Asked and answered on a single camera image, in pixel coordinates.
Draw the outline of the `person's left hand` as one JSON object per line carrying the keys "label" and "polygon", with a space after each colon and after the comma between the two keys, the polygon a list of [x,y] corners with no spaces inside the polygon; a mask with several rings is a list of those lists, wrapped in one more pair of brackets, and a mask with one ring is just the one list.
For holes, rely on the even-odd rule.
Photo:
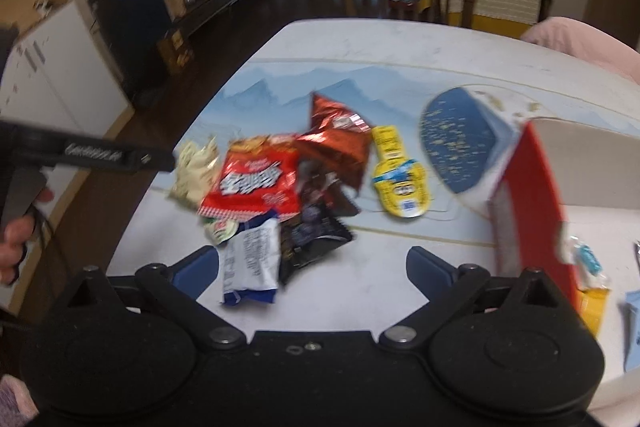
{"label": "person's left hand", "polygon": [[20,264],[26,256],[26,245],[41,228],[43,215],[29,209],[24,216],[10,221],[1,236],[1,284],[11,286],[20,276]]}

